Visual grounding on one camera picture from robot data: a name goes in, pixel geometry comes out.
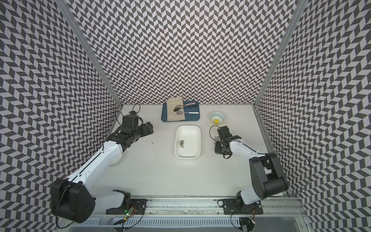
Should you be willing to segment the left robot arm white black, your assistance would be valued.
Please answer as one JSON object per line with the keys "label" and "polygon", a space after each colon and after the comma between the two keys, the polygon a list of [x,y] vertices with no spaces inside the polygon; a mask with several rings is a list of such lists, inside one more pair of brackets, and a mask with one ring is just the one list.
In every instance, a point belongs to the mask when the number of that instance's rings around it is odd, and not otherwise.
{"label": "left robot arm white black", "polygon": [[82,223],[101,211],[131,213],[133,206],[129,192],[114,189],[109,194],[93,196],[90,190],[105,169],[119,161],[126,149],[153,132],[153,125],[144,123],[136,112],[123,116],[121,126],[85,164],[66,179],[58,178],[51,184],[52,214],[56,218]]}

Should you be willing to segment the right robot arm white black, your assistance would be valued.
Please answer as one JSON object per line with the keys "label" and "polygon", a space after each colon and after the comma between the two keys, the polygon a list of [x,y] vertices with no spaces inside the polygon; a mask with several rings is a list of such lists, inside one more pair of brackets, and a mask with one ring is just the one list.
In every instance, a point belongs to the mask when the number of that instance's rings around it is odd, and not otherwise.
{"label": "right robot arm white black", "polygon": [[240,136],[232,135],[227,126],[218,127],[219,140],[214,152],[230,159],[237,155],[249,162],[251,185],[236,194],[236,207],[247,213],[259,208],[259,202],[289,189],[287,176],[276,153],[263,153],[248,145]]}

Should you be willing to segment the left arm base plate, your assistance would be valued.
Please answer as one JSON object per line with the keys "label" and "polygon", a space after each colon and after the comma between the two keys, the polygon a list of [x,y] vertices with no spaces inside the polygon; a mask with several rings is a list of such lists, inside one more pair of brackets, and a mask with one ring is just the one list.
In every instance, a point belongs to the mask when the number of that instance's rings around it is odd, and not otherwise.
{"label": "left arm base plate", "polygon": [[134,207],[135,215],[143,215],[146,211],[147,202],[147,199],[132,199],[129,204],[123,203],[123,205],[118,208],[107,209],[105,213],[107,215],[126,215],[129,213],[129,210]]}

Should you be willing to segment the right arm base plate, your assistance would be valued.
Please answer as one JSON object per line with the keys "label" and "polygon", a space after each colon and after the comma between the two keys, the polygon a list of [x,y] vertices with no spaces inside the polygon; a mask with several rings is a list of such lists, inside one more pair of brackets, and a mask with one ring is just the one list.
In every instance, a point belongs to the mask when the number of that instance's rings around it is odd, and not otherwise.
{"label": "right arm base plate", "polygon": [[221,203],[222,205],[220,207],[223,208],[225,215],[248,215],[253,213],[255,213],[255,215],[263,215],[263,209],[260,202],[247,205],[241,201],[237,201],[236,199],[222,199]]}

